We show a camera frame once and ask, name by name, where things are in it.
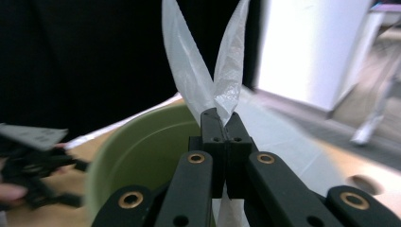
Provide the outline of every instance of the green bowl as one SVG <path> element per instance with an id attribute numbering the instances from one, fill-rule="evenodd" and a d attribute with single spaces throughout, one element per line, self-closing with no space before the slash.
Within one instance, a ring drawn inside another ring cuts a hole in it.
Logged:
<path id="1" fill-rule="evenodd" d="M 183 103 L 145 113 L 118 129 L 89 167 L 85 205 L 90 221 L 116 189 L 140 184 L 153 190 L 171 180 L 188 151 L 189 136 L 200 133 Z"/>

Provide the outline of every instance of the gray floor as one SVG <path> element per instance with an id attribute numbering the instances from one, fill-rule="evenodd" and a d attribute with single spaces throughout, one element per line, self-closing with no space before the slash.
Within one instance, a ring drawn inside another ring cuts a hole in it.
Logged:
<path id="1" fill-rule="evenodd" d="M 286 116 L 312 136 L 401 171 L 401 100 L 387 102 L 384 118 L 365 147 L 350 143 L 354 132 L 375 105 L 393 69 L 393 51 L 401 45 L 400 33 L 380 36 L 360 72 L 360 81 L 334 111 L 327 114 L 291 100 L 256 91 L 263 105 Z"/>

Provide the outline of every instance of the black backdrop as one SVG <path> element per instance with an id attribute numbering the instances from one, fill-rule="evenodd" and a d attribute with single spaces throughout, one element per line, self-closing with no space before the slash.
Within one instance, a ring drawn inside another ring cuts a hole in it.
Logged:
<path id="1" fill-rule="evenodd" d="M 213 75 L 237 0 L 181 0 Z M 244 84 L 253 87 L 259 0 L 247 24 Z M 161 0 L 1 0 L 0 123 L 105 127 L 176 93 L 161 29 Z"/>

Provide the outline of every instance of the wooden table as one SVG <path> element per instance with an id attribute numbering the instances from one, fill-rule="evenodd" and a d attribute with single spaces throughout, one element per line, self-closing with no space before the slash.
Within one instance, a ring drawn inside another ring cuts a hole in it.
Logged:
<path id="1" fill-rule="evenodd" d="M 113 132 L 107 132 L 96 139 L 86 142 L 71 151 L 80 159 L 90 161 L 96 151 Z M 401 173 L 389 167 L 359 157 L 346 150 L 317 141 L 319 146 L 329 155 L 345 177 L 364 175 L 379 184 L 380 195 L 375 196 L 379 201 L 390 207 L 401 218 Z M 46 182 L 57 191 L 71 191 L 79 194 L 84 192 L 85 174 L 69 170 L 62 175 L 52 176 Z M 9 226 L 90 226 L 87 221 L 85 207 L 79 209 L 64 205 L 48 205 L 31 211 L 25 205 L 8 211 Z"/>

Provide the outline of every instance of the black curtain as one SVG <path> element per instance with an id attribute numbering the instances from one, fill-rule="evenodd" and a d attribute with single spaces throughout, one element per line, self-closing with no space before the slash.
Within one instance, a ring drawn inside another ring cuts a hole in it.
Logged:
<path id="1" fill-rule="evenodd" d="M 237 0 L 179 4 L 213 75 Z M 258 5 L 246 32 L 249 87 Z M 69 129 L 68 140 L 173 96 L 161 11 L 161 0 L 0 1 L 0 122 Z"/>

